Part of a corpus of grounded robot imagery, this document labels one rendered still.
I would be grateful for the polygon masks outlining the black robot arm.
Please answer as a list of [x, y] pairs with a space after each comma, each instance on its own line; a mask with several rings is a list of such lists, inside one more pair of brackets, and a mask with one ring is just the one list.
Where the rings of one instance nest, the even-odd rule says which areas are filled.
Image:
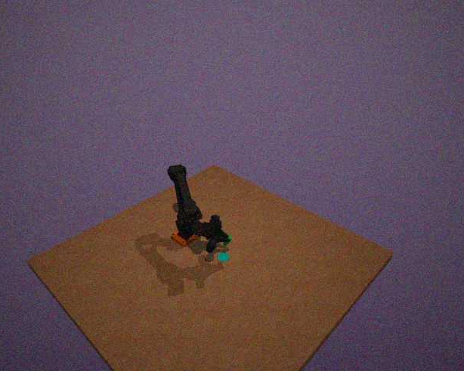
[[[186, 168], [182, 165], [169, 166], [168, 175], [175, 184], [176, 197], [179, 206], [176, 226], [179, 230], [178, 236], [184, 240], [190, 238], [193, 234], [200, 235], [204, 231], [204, 225], [199, 221], [202, 219], [202, 213], [196, 202], [191, 198], [189, 187], [186, 181]], [[198, 214], [198, 216], [197, 216]], [[218, 216], [211, 216], [211, 221], [206, 222], [205, 231], [214, 235], [216, 231], [222, 228]]]

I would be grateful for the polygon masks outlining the green post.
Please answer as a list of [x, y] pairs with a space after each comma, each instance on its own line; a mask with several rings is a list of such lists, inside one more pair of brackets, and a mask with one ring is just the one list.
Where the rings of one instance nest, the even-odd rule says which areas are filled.
[[232, 237], [229, 236], [227, 239], [228, 239], [229, 241], [223, 243], [223, 246], [225, 246], [225, 247], [228, 245], [229, 242], [231, 242]]

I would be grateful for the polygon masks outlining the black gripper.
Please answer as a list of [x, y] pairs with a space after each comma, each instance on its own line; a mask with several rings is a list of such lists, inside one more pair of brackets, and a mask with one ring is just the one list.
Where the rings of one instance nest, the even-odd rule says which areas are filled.
[[205, 228], [207, 228], [206, 222], [203, 222], [204, 225], [204, 231], [202, 234], [198, 235], [198, 237], [206, 237], [206, 240], [210, 238], [210, 241], [206, 245], [206, 251], [208, 253], [212, 253], [213, 250], [216, 248], [217, 243], [219, 242], [227, 242], [229, 241], [227, 238], [229, 237], [222, 229], [214, 232], [214, 235], [210, 235], [208, 232], [205, 231]]

